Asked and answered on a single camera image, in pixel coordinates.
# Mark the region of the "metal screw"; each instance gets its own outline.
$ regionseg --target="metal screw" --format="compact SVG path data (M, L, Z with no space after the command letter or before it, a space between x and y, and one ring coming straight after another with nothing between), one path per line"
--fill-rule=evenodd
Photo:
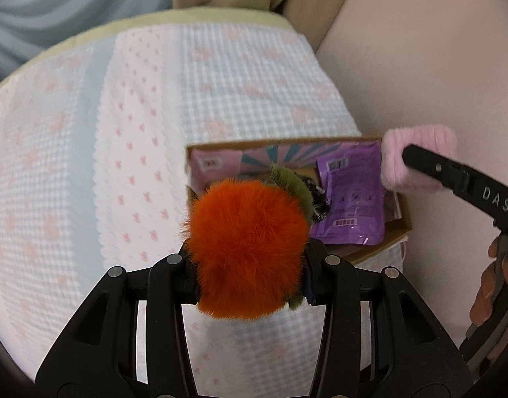
M341 263L341 258L339 256L335 256L333 254L330 254L329 256L326 256L326 258L324 259L324 261L328 264L328 265L332 265L332 266L335 266L335 265L338 265L339 263Z
M387 269L385 269L385 275L388 278L398 278L399 271L396 268L387 268Z
M167 263L170 265L176 265L177 263L182 262L182 256L180 254L170 254L166 258Z
M123 273L123 268L120 266L113 266L109 269L109 277L116 278Z

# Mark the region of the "purple package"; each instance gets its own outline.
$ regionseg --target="purple package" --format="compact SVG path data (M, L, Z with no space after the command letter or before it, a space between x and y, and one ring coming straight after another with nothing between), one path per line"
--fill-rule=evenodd
M355 144L319 157L317 166L330 212L311 228L311 237L329 244L375 245L383 241L381 144Z

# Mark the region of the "open box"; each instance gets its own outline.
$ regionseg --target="open box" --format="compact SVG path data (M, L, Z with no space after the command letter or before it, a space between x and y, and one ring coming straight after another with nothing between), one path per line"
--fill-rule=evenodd
M228 142L191 145L187 149L190 179L188 202L200 196L208 183L238 175L266 173L272 163L293 168L297 173L316 178L317 157L336 151L343 145L380 142L376 137L301 138L274 141ZM385 237L377 245L332 244L330 253L356 265L403 241L412 230L407 199L396 194L399 218L385 223Z

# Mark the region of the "pink sponge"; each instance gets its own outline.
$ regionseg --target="pink sponge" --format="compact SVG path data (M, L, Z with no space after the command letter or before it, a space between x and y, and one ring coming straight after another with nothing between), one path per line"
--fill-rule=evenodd
M402 159L407 145L414 144L444 157L457 160L457 138L446 126L418 126L388 131L383 136L381 183L398 192L437 192L443 189L430 176L408 168Z

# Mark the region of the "orange pom-pom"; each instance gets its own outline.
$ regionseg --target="orange pom-pom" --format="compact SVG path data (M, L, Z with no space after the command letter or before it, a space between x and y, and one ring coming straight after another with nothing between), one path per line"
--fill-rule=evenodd
M202 312L256 319L298 291L309 224L298 200L279 187L216 184L194 204L188 231Z

